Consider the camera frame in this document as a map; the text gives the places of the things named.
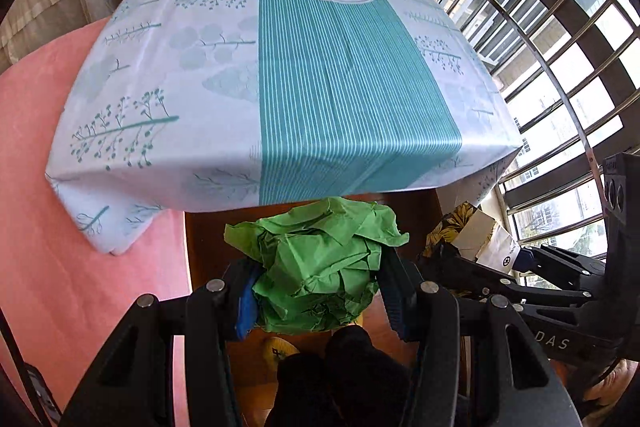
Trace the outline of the person's right hand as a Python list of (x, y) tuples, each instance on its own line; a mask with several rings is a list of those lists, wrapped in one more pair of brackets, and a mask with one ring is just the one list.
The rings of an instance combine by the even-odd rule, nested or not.
[(600, 426), (604, 422), (631, 383), (637, 367), (635, 361), (622, 360), (603, 381), (585, 392), (584, 401), (594, 403), (596, 409), (586, 415), (582, 425)]

